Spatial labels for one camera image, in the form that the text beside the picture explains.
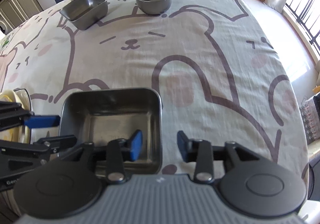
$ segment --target balcony railing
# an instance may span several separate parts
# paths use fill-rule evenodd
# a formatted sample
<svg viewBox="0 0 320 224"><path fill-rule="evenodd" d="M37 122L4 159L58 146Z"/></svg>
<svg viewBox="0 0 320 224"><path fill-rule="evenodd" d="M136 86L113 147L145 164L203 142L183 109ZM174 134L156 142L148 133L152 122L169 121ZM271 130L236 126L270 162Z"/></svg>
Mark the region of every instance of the balcony railing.
<svg viewBox="0 0 320 224"><path fill-rule="evenodd" d="M320 0L287 0L285 4L320 55Z"/></svg>

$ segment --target white cabinet door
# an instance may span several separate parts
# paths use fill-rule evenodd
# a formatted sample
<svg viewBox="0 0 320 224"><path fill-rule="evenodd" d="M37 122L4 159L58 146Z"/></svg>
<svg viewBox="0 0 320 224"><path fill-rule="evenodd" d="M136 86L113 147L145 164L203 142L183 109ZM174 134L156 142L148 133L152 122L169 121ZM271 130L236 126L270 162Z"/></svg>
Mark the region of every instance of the white cabinet door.
<svg viewBox="0 0 320 224"><path fill-rule="evenodd" d="M19 16L11 0L5 0L0 5L0 12L6 20L10 21L10 24L14 28L18 27L25 21L23 17Z"/></svg>
<svg viewBox="0 0 320 224"><path fill-rule="evenodd" d="M37 0L12 0L12 2L17 8L20 16L25 20L42 12L42 8Z"/></svg>

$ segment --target white tile floor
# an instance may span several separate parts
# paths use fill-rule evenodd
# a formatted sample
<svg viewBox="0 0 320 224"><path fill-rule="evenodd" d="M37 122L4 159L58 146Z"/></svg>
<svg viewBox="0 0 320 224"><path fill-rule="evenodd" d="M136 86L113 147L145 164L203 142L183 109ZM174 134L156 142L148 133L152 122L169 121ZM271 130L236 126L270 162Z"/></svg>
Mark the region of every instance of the white tile floor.
<svg viewBox="0 0 320 224"><path fill-rule="evenodd" d="M277 51L298 104L313 96L318 73L308 50L284 16L258 0L243 0Z"/></svg>

